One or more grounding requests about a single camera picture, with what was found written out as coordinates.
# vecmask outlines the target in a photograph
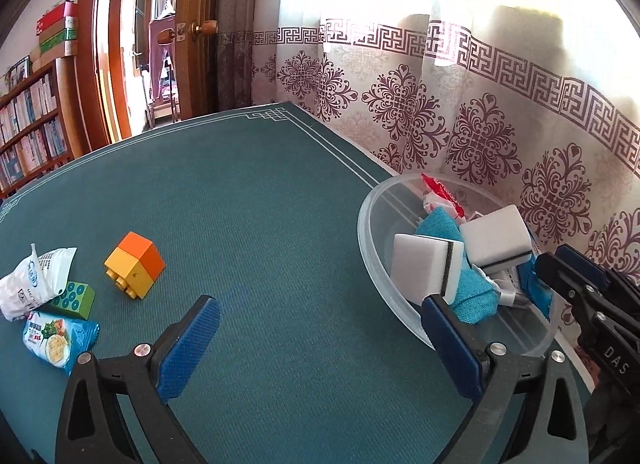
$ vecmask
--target bookshelf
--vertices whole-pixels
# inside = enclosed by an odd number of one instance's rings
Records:
[[[89,152],[77,87],[67,56],[0,99],[0,199]]]

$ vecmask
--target silver bolt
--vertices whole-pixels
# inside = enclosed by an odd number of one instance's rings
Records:
[[[557,361],[558,363],[564,362],[564,354],[562,354],[562,352],[559,350],[554,350],[553,352],[551,352],[551,358],[553,359],[553,361]]]
[[[502,343],[491,343],[491,345],[489,345],[489,350],[496,356],[504,356],[505,354],[507,354],[507,347],[505,347]]]
[[[84,365],[89,361],[91,361],[91,354],[89,354],[89,352],[83,352],[78,356],[78,363],[81,365]]]
[[[141,343],[133,349],[133,354],[141,358],[148,355],[149,352],[151,352],[151,346],[149,345],[149,343]]]

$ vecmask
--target transparent bowl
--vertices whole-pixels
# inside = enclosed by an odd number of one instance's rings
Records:
[[[465,213],[491,213],[505,206],[480,187],[433,173],[458,199]],[[400,321],[433,348],[420,325],[420,315],[391,281],[391,256],[396,233],[413,234],[426,215],[422,208],[424,183],[419,173],[397,175],[380,183],[362,203],[358,217],[358,243],[371,280]],[[550,321],[537,307],[498,306],[498,313],[476,324],[487,343],[499,341],[516,353],[542,356],[558,330],[561,308],[557,295],[551,302]]]

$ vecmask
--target window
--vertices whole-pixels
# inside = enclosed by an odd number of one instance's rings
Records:
[[[133,22],[134,55],[136,68],[149,63],[149,22],[151,21],[151,0],[136,0]]]

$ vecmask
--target green tablecloth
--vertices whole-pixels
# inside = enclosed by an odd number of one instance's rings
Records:
[[[200,294],[217,297],[220,329],[170,403],[210,463],[429,463],[470,402],[362,262],[358,211],[387,177],[293,104],[185,121],[94,152],[5,202],[0,273],[32,242],[39,253],[78,247],[70,279],[96,290],[98,357],[153,342]],[[143,301],[119,292],[102,265],[130,230],[166,262]],[[0,321],[0,410],[52,463],[66,375],[22,345],[23,323]]]

